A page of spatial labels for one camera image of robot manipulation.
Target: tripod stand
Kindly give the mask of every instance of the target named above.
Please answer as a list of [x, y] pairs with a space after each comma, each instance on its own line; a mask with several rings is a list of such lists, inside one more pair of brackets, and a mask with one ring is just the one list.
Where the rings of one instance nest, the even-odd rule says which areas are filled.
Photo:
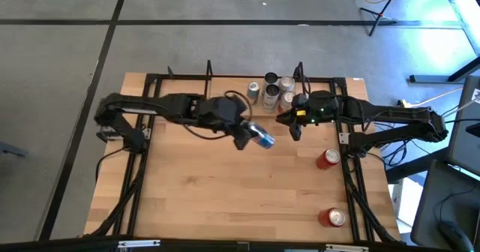
[[[373, 27], [372, 29], [370, 30], [370, 33], [368, 34], [369, 36], [372, 36], [374, 34], [374, 31], [375, 31], [375, 28], [379, 25], [380, 23], [380, 20], [381, 19], [388, 19], [386, 17], [383, 16], [383, 13], [385, 12], [385, 10], [387, 9], [387, 7], [390, 5], [390, 2], [392, 0], [388, 0], [387, 3], [385, 4], [385, 6], [383, 7], [382, 9], [382, 12], [378, 13], [378, 12], [375, 12], [375, 11], [372, 11], [372, 10], [369, 10], [367, 8], [363, 8], [363, 7], [360, 7], [360, 10], [361, 11], [366, 11], [374, 16], [376, 16], [376, 19], [375, 19], [375, 23], [373, 24]], [[397, 23], [396, 20], [393, 20], [393, 19], [388, 19], [389, 20], [389, 24], [395, 24]]]

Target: silver can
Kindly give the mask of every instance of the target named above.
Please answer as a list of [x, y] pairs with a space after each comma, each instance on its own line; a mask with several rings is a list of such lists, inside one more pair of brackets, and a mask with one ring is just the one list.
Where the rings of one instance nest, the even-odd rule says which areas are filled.
[[345, 224], [345, 214], [339, 208], [330, 208], [327, 214], [328, 222], [333, 227], [342, 227]]
[[265, 90], [267, 86], [269, 86], [270, 84], [273, 84], [276, 86], [278, 85], [278, 76], [276, 73], [268, 72], [263, 77], [262, 96], [265, 94]]
[[280, 104], [278, 105], [278, 112], [283, 113], [292, 108], [292, 101], [295, 93], [293, 91], [287, 91], [282, 95]]
[[280, 88], [280, 96], [278, 96], [278, 99], [281, 99], [284, 93], [293, 92], [293, 89], [295, 88], [295, 80], [292, 77], [284, 76], [280, 79], [278, 87]]
[[258, 84], [258, 82], [248, 83], [247, 98], [248, 98], [248, 102], [250, 102], [251, 105], [257, 104], [259, 93], [260, 93], [260, 84]]
[[265, 88], [265, 94], [263, 95], [263, 109], [266, 113], [273, 112], [279, 94], [280, 89], [274, 84], [270, 84]]

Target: coca-cola can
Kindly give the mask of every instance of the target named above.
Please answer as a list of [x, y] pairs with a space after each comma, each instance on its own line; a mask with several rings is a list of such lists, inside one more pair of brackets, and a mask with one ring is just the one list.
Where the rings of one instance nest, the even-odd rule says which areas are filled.
[[326, 170], [340, 162], [340, 153], [335, 149], [325, 150], [315, 161], [316, 167]]
[[290, 110], [292, 108], [292, 101], [295, 93], [293, 91], [287, 91], [283, 93], [282, 98], [280, 99], [280, 104], [278, 105], [278, 112], [283, 113], [284, 111]]
[[342, 227], [346, 220], [344, 211], [339, 208], [330, 208], [318, 214], [318, 221], [324, 227]]

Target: red soda can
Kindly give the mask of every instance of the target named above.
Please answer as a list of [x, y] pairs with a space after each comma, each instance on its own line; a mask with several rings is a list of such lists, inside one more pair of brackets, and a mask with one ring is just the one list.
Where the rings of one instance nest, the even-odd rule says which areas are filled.
[[328, 149], [316, 159], [316, 167], [326, 170], [340, 162], [340, 153], [334, 149]]
[[342, 227], [345, 224], [346, 216], [339, 208], [330, 208], [318, 214], [318, 221], [324, 227]]

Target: soda can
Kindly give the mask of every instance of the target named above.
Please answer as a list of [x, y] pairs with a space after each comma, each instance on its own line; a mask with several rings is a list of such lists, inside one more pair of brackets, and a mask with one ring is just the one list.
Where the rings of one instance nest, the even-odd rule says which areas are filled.
[[255, 105], [257, 103], [259, 93], [260, 93], [260, 84], [258, 84], [258, 82], [248, 83], [247, 98], [248, 98], [248, 102], [250, 102], [251, 105]]
[[273, 136], [270, 136], [270, 134], [265, 129], [260, 127], [254, 121], [248, 122], [248, 129], [258, 134], [258, 136], [255, 136], [254, 138], [252, 138], [252, 140], [256, 144], [262, 146], [264, 149], [270, 149], [275, 144], [275, 138]]
[[334, 149], [328, 149], [316, 159], [316, 167], [326, 170], [340, 162], [340, 153]]
[[263, 95], [263, 109], [266, 113], [273, 112], [279, 94], [280, 89], [274, 84], [270, 84], [265, 88], [265, 94]]
[[263, 77], [262, 96], [265, 94], [265, 90], [267, 86], [269, 86], [270, 84], [273, 84], [276, 86], [278, 85], [278, 76], [276, 73], [268, 72]]
[[295, 93], [293, 91], [287, 91], [283, 93], [282, 98], [280, 99], [280, 104], [278, 105], [278, 112], [283, 113], [284, 111], [290, 110], [292, 108], [292, 101]]
[[339, 208], [330, 208], [318, 214], [318, 221], [325, 227], [342, 227], [345, 224], [346, 216]]
[[295, 80], [292, 77], [284, 76], [280, 79], [278, 87], [280, 88], [280, 95], [278, 96], [280, 99], [284, 93], [293, 92], [293, 89], [295, 88]]

